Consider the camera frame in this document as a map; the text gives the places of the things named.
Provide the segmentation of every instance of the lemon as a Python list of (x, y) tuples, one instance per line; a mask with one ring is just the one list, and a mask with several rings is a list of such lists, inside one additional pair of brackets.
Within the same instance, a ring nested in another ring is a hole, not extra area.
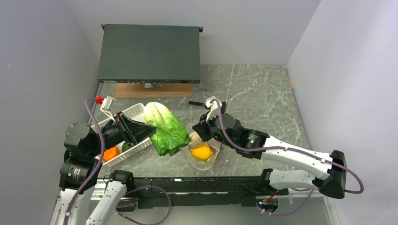
[(201, 161), (206, 161), (213, 155), (211, 149), (205, 145), (201, 145), (199, 147), (192, 149), (191, 153), (193, 157)]

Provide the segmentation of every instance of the wooden board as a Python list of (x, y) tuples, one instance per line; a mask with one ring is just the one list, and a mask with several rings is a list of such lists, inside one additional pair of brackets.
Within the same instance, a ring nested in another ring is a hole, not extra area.
[(164, 83), (161, 88), (145, 88), (143, 83), (118, 83), (115, 98), (191, 97), (192, 84)]

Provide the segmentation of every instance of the red cap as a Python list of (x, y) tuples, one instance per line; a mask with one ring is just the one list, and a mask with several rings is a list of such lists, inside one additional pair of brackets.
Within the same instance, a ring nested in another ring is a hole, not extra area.
[(104, 101), (104, 98), (101, 96), (97, 96), (95, 97), (95, 103), (97, 104), (102, 104), (102, 102)]

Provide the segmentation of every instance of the gray wall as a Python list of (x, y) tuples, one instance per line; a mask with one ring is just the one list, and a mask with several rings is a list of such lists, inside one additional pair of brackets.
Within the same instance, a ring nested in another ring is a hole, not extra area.
[(286, 65), (320, 0), (67, 0), (100, 58), (100, 24), (203, 26), (201, 63)]
[(335, 200), (344, 225), (398, 223), (397, 21), (393, 1), (322, 0), (287, 65), (312, 149), (343, 151), (364, 181)]
[(0, 224), (45, 225), (98, 61), (62, 0), (2, 0), (0, 30)]

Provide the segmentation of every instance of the green lettuce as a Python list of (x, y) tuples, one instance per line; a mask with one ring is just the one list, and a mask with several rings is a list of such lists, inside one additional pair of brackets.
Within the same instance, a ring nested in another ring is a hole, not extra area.
[(150, 102), (144, 107), (145, 124), (156, 127), (150, 137), (160, 156), (173, 155), (189, 144), (190, 139), (184, 124), (170, 110), (158, 102)]

